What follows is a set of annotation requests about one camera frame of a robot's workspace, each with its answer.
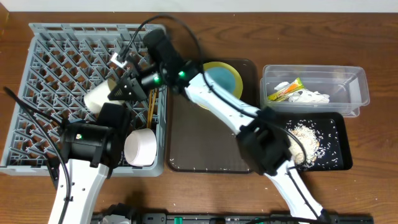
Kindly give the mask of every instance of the plastic food container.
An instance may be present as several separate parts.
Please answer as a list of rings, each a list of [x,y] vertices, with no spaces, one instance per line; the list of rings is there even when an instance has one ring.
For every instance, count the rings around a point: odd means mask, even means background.
[[[281,82],[300,78],[306,89],[330,95],[329,103],[274,102],[268,95]],[[260,88],[261,108],[291,113],[338,112],[344,117],[359,115],[359,107],[370,102],[366,74],[361,67],[329,65],[266,65]]]

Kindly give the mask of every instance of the food package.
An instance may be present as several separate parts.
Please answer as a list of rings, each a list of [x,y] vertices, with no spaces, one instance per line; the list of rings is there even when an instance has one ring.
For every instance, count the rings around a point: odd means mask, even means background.
[[[294,93],[295,91],[304,89],[304,85],[301,82],[300,78],[296,78],[294,82],[291,84],[287,85],[283,89],[277,91],[276,93],[273,93],[268,96],[268,100],[271,101],[284,101],[289,97],[290,93]]]

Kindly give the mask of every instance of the black tray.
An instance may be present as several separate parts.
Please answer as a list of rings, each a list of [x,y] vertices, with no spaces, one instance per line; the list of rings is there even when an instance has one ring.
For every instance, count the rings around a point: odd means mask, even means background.
[[[242,77],[241,100],[259,106],[256,66],[245,59],[217,59],[234,67]],[[252,172],[241,158],[232,131],[210,111],[181,95],[167,99],[169,144],[166,160],[178,172],[248,174]]]
[[[353,166],[353,158],[349,149],[346,126],[343,116],[339,113],[277,113],[277,123],[284,128],[294,129],[298,123],[319,131],[322,136],[320,146],[330,145],[322,158],[315,160],[315,165],[303,168],[305,171],[349,170]]]

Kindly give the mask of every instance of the white ceramic cup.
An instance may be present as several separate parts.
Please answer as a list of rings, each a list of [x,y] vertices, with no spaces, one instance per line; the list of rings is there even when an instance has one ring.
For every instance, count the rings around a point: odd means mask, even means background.
[[[152,165],[156,150],[156,136],[149,128],[133,131],[124,142],[124,157],[132,166]]]
[[[124,101],[108,99],[108,95],[111,93],[111,91],[114,89],[115,86],[116,82],[109,78],[103,81],[97,87],[95,87],[95,89],[90,90],[84,96],[84,102],[87,108],[91,112],[98,114],[101,111],[101,108],[104,105],[104,103],[114,103],[117,105],[122,105]]]

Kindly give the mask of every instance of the wooden table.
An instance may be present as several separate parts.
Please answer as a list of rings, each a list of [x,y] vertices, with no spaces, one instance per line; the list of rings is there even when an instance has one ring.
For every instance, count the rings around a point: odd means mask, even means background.
[[[12,12],[0,41],[0,83],[18,90],[29,42],[29,22],[141,23],[152,13]],[[371,103],[346,119],[354,167],[302,177],[328,210],[371,214],[398,222],[398,14],[240,13],[174,14],[200,38],[207,57],[248,58],[262,76],[267,64],[355,65],[365,69]],[[196,52],[170,21],[184,55]],[[0,148],[14,102],[0,92]],[[55,198],[48,177],[0,175],[0,222],[47,223]],[[95,211],[124,202],[170,213],[270,213],[288,207],[265,177],[187,174],[167,167],[160,177],[106,180]]]

